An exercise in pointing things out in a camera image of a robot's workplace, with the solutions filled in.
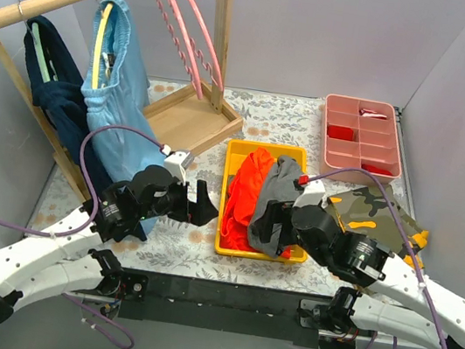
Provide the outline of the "grey drawstring shorts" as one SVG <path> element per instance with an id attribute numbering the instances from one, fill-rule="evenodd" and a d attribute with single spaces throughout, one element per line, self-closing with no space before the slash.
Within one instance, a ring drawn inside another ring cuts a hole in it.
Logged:
<path id="1" fill-rule="evenodd" d="M 256 201 L 253 216 L 247 229 L 247 241 L 250 248 L 260 251 L 271 258 L 280 255 L 278 246 L 281 224 L 273 224 L 272 236 L 268 243 L 263 243 L 259 237 L 260 233 L 256 227 L 256 221 L 260 219 L 266 211 L 267 203 L 275 201 L 292 201 L 294 202 L 301 194 L 295 189 L 294 182 L 302 175 L 301 166 L 290 156 L 281 155 L 273 163 L 266 178 L 264 179 L 260 195 Z"/>

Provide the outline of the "yellow plastic tray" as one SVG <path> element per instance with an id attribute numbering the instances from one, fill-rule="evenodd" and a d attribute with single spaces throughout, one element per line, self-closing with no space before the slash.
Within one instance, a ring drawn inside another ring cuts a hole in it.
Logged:
<path id="1" fill-rule="evenodd" d="M 224 212 L 226 209 L 227 192 L 229 184 L 232 182 L 233 177 L 238 172 L 240 166 L 245 161 L 246 157 L 256 151 L 258 148 L 267 150 L 275 161 L 281 155 L 292 157 L 300 165 L 303 172 L 307 171 L 307 152 L 302 147 L 279 143 L 263 143 L 252 140 L 231 139 L 227 144 L 226 160 L 224 165 L 224 177 L 221 187 L 221 199 L 219 204 L 218 225 L 216 226 L 217 232 L 215 237 L 215 252 L 219 255 L 226 257 L 237 257 L 251 260 L 260 260 L 265 262 L 281 262 L 286 264 L 300 264 L 307 261 L 308 254 L 299 248 L 299 246 L 291 246 L 288 248 L 288 257 L 275 257 L 260 253 L 258 251 L 243 251 L 238 249 L 228 248 L 226 246 L 226 237 L 221 232 L 222 221 L 224 219 Z"/>

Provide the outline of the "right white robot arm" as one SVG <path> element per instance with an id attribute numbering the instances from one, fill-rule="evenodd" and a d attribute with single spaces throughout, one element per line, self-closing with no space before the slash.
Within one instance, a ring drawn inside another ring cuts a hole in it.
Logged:
<path id="1" fill-rule="evenodd" d="M 465 299 L 366 235 L 344 232 L 320 206 L 270 201 L 254 222 L 262 243 L 300 246 L 347 284 L 305 311 L 321 328 L 382 332 L 427 349 L 465 349 Z"/>

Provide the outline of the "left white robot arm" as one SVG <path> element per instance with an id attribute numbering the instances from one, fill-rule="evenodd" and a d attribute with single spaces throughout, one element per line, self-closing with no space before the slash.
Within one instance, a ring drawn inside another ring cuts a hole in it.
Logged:
<path id="1" fill-rule="evenodd" d="M 204 226 L 219 212 L 207 184 L 197 182 L 197 197 L 188 184 L 160 165 L 113 183 L 98 199 L 88 200 L 37 237 L 0 248 L 0 324 L 13 312 L 42 299 L 89 290 L 116 301 L 141 301 L 146 276 L 125 272 L 107 241 L 129 235 L 144 240 L 142 220 L 166 216 Z"/>

